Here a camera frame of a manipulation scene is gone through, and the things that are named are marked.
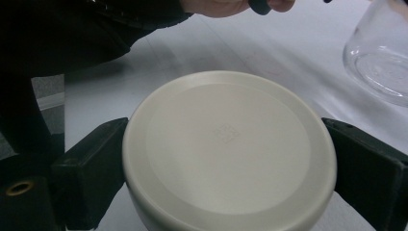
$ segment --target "white plastic disc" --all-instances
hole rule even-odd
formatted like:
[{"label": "white plastic disc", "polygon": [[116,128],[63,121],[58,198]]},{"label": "white plastic disc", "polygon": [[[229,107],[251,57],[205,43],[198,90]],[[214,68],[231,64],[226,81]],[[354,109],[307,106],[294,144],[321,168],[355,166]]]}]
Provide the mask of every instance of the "white plastic disc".
[{"label": "white plastic disc", "polygon": [[230,71],[148,96],[126,128],[123,164],[134,200],[164,230],[307,230],[336,179],[320,118],[273,82]]}]

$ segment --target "black object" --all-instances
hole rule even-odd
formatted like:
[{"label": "black object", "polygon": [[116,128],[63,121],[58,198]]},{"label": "black object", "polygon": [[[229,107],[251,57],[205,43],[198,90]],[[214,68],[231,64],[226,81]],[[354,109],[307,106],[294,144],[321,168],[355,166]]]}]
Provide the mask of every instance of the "black object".
[{"label": "black object", "polygon": [[55,187],[62,193],[57,214],[68,229],[97,227],[124,183],[122,140],[127,118],[104,123],[52,165]]},{"label": "black object", "polygon": [[349,124],[324,118],[338,161],[336,192],[375,230],[408,220],[408,156]]},{"label": "black object", "polygon": [[45,178],[22,178],[0,190],[0,230],[59,231]]},{"label": "black object", "polygon": [[252,11],[260,15],[266,15],[271,10],[267,0],[249,0],[248,4]]}]

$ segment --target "white surface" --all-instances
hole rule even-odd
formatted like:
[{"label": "white surface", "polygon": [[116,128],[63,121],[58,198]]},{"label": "white surface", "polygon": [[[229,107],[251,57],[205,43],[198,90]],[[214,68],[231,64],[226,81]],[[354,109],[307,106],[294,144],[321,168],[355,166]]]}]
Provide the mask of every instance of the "white surface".
[{"label": "white surface", "polygon": [[[353,124],[408,153],[408,109],[378,101],[345,73],[345,42],[368,1],[299,0],[288,13],[251,11],[223,19],[195,15],[138,41],[116,61],[65,76],[65,144],[103,122],[130,117],[144,97],[177,77],[236,70],[296,93],[319,116]],[[146,230],[125,187],[97,230]],[[373,230],[336,193],[313,231]]]},{"label": "white surface", "polygon": [[135,199],[171,230],[304,231],[336,181],[320,117],[271,81],[232,71],[154,91],[129,121],[123,154]]}]

